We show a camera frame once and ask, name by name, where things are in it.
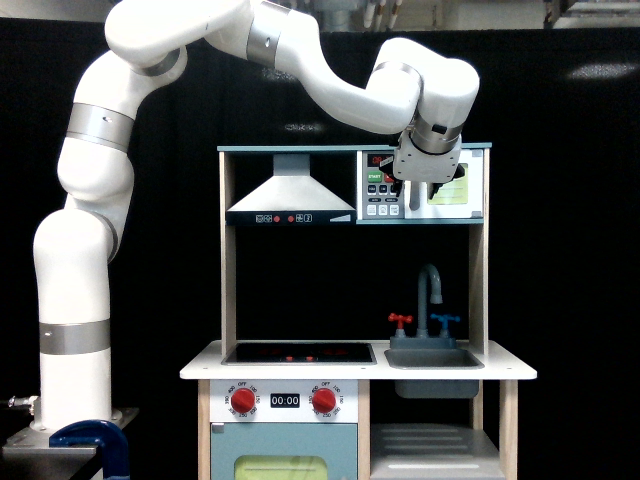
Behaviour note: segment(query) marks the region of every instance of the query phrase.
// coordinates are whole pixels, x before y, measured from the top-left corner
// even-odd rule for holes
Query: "oven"
[[[357,380],[211,382],[211,480],[357,480]]]

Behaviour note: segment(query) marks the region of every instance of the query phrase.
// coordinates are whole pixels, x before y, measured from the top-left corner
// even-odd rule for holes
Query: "red knob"
[[[389,321],[398,322],[398,330],[402,330],[405,323],[413,322],[413,316],[408,315],[405,317],[404,315],[396,315],[395,313],[392,313],[391,315],[389,315]]]
[[[313,408],[320,413],[329,413],[336,406],[336,396],[328,388],[321,388],[311,399]]]
[[[231,395],[231,407],[238,413],[247,413],[256,404],[256,396],[248,388],[239,388]]]

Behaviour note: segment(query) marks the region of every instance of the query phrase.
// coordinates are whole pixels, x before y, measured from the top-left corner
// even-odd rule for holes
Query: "play kitchen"
[[[435,191],[380,172],[389,147],[219,150],[221,340],[181,371],[199,384],[199,480],[516,479],[517,386],[536,372],[488,338],[489,145],[463,146],[464,175]],[[266,181],[243,185],[243,168],[265,158]],[[461,240],[421,236],[451,227]],[[371,237],[401,246],[383,241],[375,268],[356,268]],[[407,252],[414,237],[431,255]],[[465,279],[447,287],[458,264]],[[500,382],[498,448],[483,431],[488,380]],[[376,382],[410,408],[468,399],[469,425],[394,418]]]

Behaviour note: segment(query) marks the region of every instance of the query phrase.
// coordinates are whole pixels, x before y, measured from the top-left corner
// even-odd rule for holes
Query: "faucet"
[[[390,339],[392,349],[440,349],[457,348],[456,339],[449,334],[449,322],[459,322],[460,317],[451,315],[431,315],[431,318],[438,318],[442,322],[442,329],[439,337],[430,337],[427,331],[427,294],[428,284],[431,282],[431,303],[442,303],[442,287],[440,284],[440,273],[438,269],[427,263],[420,269],[418,275],[418,329],[415,337],[407,337],[404,333],[403,325],[411,323],[413,317],[389,315],[390,322],[398,322],[396,334]]]
[[[431,303],[442,303],[442,286],[440,283],[440,273],[438,269],[427,263],[418,275],[418,330],[416,338],[428,338],[427,331],[427,284],[431,279]]]

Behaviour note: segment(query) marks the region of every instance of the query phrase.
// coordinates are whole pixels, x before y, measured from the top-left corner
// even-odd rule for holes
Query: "blue faucet handle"
[[[449,315],[448,313],[444,315],[438,315],[436,313],[431,314],[431,318],[434,320],[439,320],[442,323],[442,330],[449,330],[449,322],[459,322],[460,317]]]

